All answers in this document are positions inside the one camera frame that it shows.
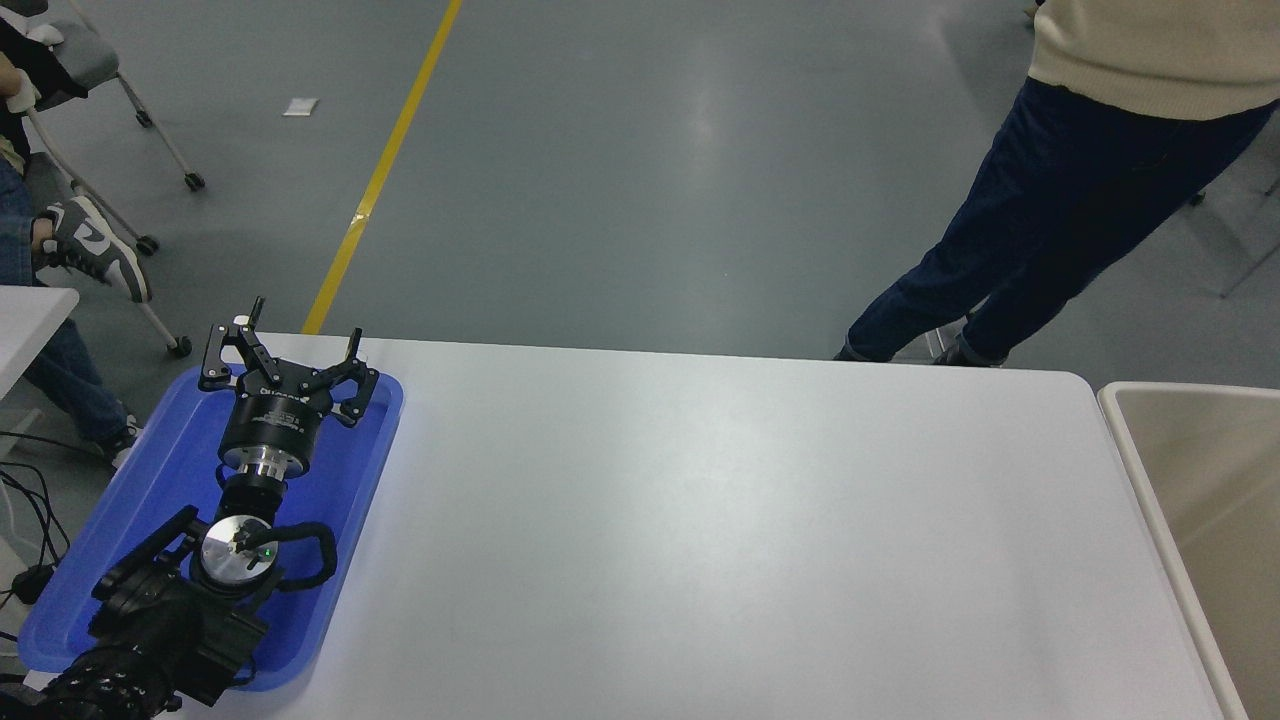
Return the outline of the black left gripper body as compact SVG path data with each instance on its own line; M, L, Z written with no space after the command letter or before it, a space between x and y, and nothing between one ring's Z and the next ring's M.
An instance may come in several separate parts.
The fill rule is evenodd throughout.
M224 464L247 464L253 448L268 448L283 456L287 469L311 466L320 427L334 405L330 387L311 382L294 393L262 384L227 388L236 400L218 446Z

